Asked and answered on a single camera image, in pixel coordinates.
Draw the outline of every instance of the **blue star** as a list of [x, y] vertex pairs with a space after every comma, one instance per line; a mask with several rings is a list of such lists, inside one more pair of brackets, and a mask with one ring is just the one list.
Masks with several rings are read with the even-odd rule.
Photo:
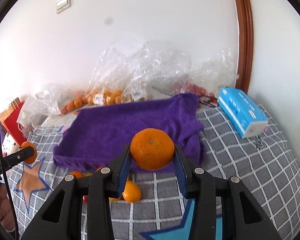
[[[179, 226], [151, 232], [142, 232], [140, 234], [147, 240], [188, 240], [191, 229], [193, 210], [194, 200], [190, 199], [187, 203], [185, 213]], [[216, 240], [221, 240], [222, 217], [217, 218], [216, 222]]]
[[32, 193], [50, 189], [47, 183], [39, 175], [43, 160], [44, 158], [33, 167], [23, 163], [23, 174], [15, 188], [16, 192], [23, 193], [22, 195], [26, 204], [27, 213], [29, 213], [30, 197]]

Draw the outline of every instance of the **screw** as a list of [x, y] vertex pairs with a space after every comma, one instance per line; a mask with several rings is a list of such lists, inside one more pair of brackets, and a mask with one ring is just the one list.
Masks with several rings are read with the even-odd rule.
[[109, 173], [110, 172], [110, 169], [108, 168], [108, 167], [105, 167], [105, 168], [102, 168], [101, 169], [101, 173], [102, 174], [107, 174], [107, 173]]
[[203, 173], [204, 173], [204, 170], [201, 169], [201, 168], [195, 168], [195, 169], [194, 169], [194, 172], [195, 172], [196, 174], [203, 174]]
[[240, 179], [239, 179], [237, 176], [232, 176], [232, 177], [231, 177], [231, 181], [232, 181], [233, 183], [238, 183], [238, 182], [240, 181]]
[[66, 181], [71, 181], [71, 180], [73, 180], [73, 178], [74, 178], [74, 176], [73, 176], [72, 174], [69, 174], [69, 175], [67, 175], [67, 176], [65, 177], [65, 180], [66, 180]]

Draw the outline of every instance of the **red paper bag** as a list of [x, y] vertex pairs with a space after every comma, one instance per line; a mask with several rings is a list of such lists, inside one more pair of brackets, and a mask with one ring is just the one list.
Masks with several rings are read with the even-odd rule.
[[17, 123], [17, 119], [20, 113], [20, 110], [23, 106], [24, 102], [21, 103], [15, 110], [13, 110], [10, 115], [2, 121], [2, 124], [7, 129], [7, 132], [11, 134], [13, 139], [18, 143], [18, 145], [21, 145], [25, 141], [27, 141], [26, 137], [21, 132], [22, 128], [20, 129], [19, 123]]

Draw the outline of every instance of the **light switch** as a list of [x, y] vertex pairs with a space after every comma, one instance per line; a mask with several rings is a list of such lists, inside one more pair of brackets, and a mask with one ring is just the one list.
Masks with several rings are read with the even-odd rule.
[[56, 1], [56, 13], [60, 13], [70, 7], [70, 0]]

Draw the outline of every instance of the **plastic bag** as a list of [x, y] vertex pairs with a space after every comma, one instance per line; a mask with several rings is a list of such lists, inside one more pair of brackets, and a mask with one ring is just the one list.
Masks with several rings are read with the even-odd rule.
[[233, 61], [230, 50], [223, 49], [214, 57], [194, 64], [189, 73], [189, 81], [210, 93], [219, 95], [221, 87], [233, 87], [239, 77]]
[[22, 106], [17, 123], [23, 127], [40, 126], [49, 115], [61, 114], [62, 108], [74, 100], [75, 93], [59, 84], [48, 84], [33, 96], [29, 95]]
[[111, 46], [97, 62], [87, 101], [102, 106], [150, 100], [151, 86], [170, 86], [190, 69], [190, 56], [180, 51], [154, 50], [145, 44], [127, 56]]

